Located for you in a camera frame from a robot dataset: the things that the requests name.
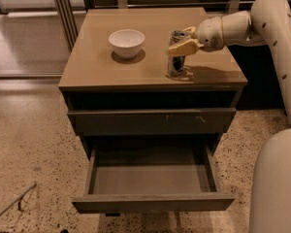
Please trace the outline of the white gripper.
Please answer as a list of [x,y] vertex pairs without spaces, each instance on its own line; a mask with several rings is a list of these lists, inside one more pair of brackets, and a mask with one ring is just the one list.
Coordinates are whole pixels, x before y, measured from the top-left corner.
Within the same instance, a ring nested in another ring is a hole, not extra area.
[[167,49],[170,57],[195,54],[199,49],[212,52],[224,48],[221,17],[206,19],[198,25],[197,29],[195,26],[187,27],[184,29],[184,33],[189,39],[170,41]]

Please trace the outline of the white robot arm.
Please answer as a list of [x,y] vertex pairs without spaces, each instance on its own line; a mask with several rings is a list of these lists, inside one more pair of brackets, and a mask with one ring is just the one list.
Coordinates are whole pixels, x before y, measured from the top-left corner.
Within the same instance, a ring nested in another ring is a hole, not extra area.
[[[269,47],[291,125],[291,9],[287,0],[255,0],[249,11],[204,20],[171,34],[168,73],[181,69],[175,59],[226,46]],[[249,233],[291,233],[291,127],[260,149],[253,174]]]

